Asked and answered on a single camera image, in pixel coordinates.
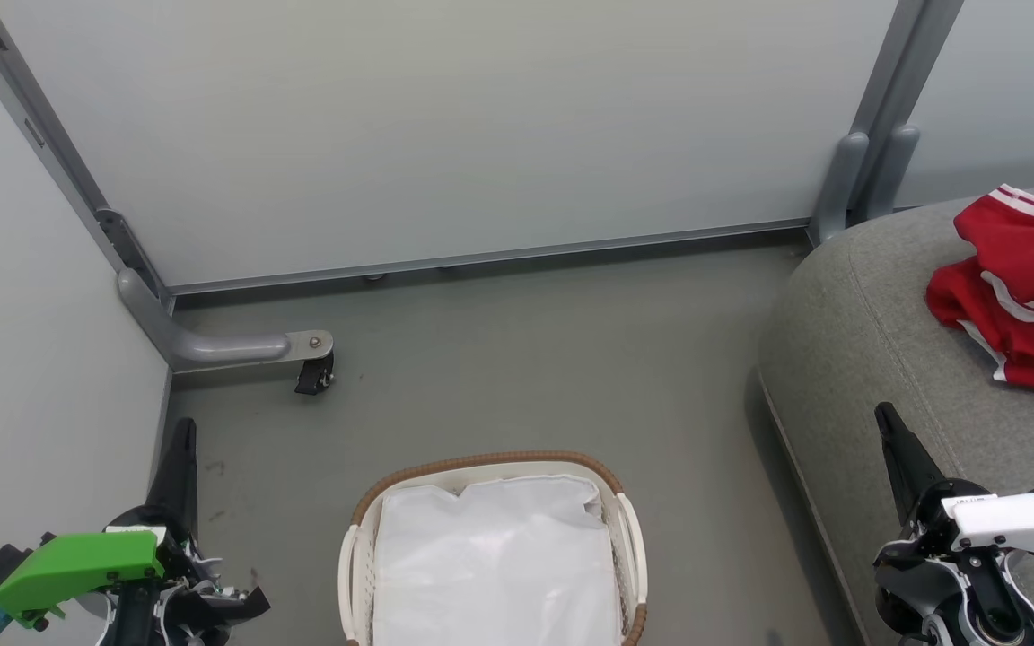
gray floor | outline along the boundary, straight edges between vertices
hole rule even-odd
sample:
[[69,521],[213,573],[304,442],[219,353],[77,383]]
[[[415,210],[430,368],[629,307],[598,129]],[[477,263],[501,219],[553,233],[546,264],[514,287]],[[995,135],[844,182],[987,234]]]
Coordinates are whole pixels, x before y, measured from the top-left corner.
[[170,417],[197,422],[202,543],[226,557],[230,583],[262,584],[274,604],[235,643],[344,643],[337,550],[382,475],[554,449],[602,459],[636,504],[644,645],[850,643],[752,382],[760,324],[804,249],[776,242],[181,311],[202,331],[337,337],[323,397],[290,379],[173,396]]

gray partition foot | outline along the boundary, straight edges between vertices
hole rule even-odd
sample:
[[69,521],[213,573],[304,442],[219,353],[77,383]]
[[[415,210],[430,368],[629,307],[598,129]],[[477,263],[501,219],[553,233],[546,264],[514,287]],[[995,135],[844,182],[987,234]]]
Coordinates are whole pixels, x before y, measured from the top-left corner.
[[859,204],[853,210],[854,221],[874,220],[888,215],[895,208],[895,195],[912,160],[915,144],[920,142],[920,128],[907,123],[891,131],[888,143],[869,183],[864,186]]
[[860,173],[860,163],[868,150],[869,135],[862,132],[849,132],[837,144],[837,153],[832,156],[832,163],[828,164],[828,174],[820,187],[820,197],[817,197],[813,219],[808,225],[809,241],[814,247],[844,232],[848,203],[853,196],[856,176]]
[[119,272],[119,298],[176,375],[265,364],[303,364],[296,392],[317,394],[333,379],[333,336],[325,330],[212,337],[181,327],[132,269]]

basket handle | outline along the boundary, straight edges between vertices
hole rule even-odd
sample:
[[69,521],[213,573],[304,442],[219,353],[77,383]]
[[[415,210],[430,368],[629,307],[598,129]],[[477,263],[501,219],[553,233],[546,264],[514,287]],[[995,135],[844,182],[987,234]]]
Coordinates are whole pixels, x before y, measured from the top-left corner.
[[337,606],[341,610],[341,630],[351,643],[357,641],[354,629],[354,605],[351,598],[349,572],[354,565],[354,544],[357,543],[357,525],[349,525],[345,539],[341,540],[341,557],[337,560]]
[[620,511],[625,522],[629,524],[629,549],[632,551],[633,564],[636,565],[636,602],[644,604],[649,595],[649,565],[644,559],[644,535],[641,533],[641,523],[636,519],[633,503],[629,496],[618,493],[616,499],[620,502]]

gray ottoman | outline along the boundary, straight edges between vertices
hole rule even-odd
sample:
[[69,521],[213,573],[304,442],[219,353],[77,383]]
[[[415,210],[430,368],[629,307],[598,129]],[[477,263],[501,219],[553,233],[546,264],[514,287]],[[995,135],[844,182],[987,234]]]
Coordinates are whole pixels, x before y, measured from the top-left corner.
[[[894,402],[951,478],[1001,494],[1034,487],[1034,391],[995,383],[992,357],[923,303],[933,271],[973,254],[952,228],[971,202],[882,217],[826,242],[792,276],[760,344],[768,404],[874,646],[899,639],[874,605],[873,559],[900,532],[878,402]],[[1017,578],[1034,602],[1034,559]]]

folded red garment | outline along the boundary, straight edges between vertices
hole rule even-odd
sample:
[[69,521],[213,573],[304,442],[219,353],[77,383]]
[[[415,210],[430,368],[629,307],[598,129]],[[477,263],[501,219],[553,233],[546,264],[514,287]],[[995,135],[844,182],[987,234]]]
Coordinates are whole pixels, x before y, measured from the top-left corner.
[[955,230],[976,255],[932,275],[929,309],[987,349],[995,379],[1034,388],[1034,195],[997,188],[955,217]]

